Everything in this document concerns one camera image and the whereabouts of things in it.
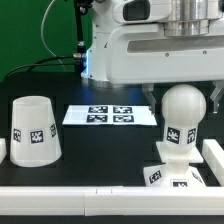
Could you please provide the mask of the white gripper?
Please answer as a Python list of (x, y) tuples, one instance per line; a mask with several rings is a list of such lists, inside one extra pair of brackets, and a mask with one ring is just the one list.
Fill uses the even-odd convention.
[(107, 42), (106, 76), (113, 84), (143, 84), (155, 114), (152, 83), (224, 80), (224, 22), (190, 37), (167, 37), (160, 24), (120, 26)]

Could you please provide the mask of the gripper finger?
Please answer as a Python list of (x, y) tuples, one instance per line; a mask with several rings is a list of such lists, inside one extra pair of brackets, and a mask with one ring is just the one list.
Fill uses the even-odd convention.
[(215, 89), (213, 90), (210, 99), (213, 101), (213, 112), (217, 113), (219, 109), (219, 100), (224, 95), (224, 80), (213, 82)]

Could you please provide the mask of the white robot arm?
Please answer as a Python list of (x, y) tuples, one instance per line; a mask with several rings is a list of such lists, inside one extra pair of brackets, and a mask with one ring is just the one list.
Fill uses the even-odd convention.
[(93, 0), (82, 73), (97, 87), (140, 85), (156, 110), (157, 83), (212, 81), (224, 96), (224, 0)]

